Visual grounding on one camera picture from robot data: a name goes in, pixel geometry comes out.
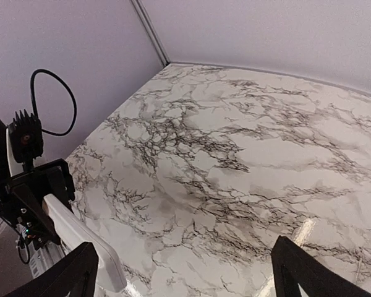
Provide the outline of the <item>white remote control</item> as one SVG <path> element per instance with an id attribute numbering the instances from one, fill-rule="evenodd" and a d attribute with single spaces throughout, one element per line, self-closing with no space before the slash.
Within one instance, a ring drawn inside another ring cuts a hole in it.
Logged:
<path id="1" fill-rule="evenodd" d="M 52 219 L 56 233 L 69 249 L 73 250 L 83 242 L 93 244 L 98 255 L 96 280 L 100 287 L 118 293 L 127 286 L 120 258 L 113 247 L 81 222 L 53 194 L 44 197 L 43 210 Z"/>

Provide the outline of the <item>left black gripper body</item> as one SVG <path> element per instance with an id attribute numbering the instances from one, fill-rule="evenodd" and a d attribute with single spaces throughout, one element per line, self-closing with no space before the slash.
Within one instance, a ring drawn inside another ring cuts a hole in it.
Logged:
<path id="1" fill-rule="evenodd" d="M 26 183 L 39 200 L 44 196 L 53 194 L 68 209 L 75 199 L 75 187 L 68 163 L 58 159 L 29 172 L 24 172 L 0 181 L 0 216 L 5 218 L 12 226 L 21 224 L 20 202 L 11 194 L 12 183 Z"/>

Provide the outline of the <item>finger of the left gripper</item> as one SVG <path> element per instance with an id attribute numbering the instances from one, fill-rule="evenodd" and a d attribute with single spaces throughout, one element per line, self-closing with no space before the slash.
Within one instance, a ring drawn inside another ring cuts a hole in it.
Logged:
<path id="1" fill-rule="evenodd" d="M 25 234 L 36 246 L 51 241 L 59 245 L 61 239 L 56 233 L 54 222 L 43 209 L 43 199 L 39 200 L 26 183 L 12 183 L 11 194 L 21 204 L 21 224 L 26 227 Z"/>

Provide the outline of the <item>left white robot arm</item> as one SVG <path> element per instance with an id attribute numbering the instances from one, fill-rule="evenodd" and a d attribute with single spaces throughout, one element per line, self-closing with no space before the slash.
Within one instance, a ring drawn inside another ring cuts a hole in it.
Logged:
<path id="1" fill-rule="evenodd" d="M 8 126 L 0 120 L 0 218 L 18 234 L 17 250 L 27 253 L 24 264 L 31 263 L 32 249 L 61 243 L 53 220 L 43 211 L 44 196 L 55 195 L 67 208 L 75 199 L 67 162 L 57 159 L 36 166 L 34 161 L 42 154 L 37 116 L 23 110 Z"/>

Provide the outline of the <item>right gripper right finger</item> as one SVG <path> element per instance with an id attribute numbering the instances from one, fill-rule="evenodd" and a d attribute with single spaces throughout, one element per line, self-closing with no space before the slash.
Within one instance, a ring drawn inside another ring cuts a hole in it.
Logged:
<path id="1" fill-rule="evenodd" d="M 276 296 L 371 296 L 315 260 L 296 243 L 279 236 L 271 251 Z"/>

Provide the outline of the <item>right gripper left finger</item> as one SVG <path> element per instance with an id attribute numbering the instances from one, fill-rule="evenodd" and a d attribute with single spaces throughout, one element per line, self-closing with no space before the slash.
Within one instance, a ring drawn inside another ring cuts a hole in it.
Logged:
<path id="1" fill-rule="evenodd" d="M 94 245 L 83 242 L 49 270 L 6 296 L 93 296 L 98 272 Z"/>

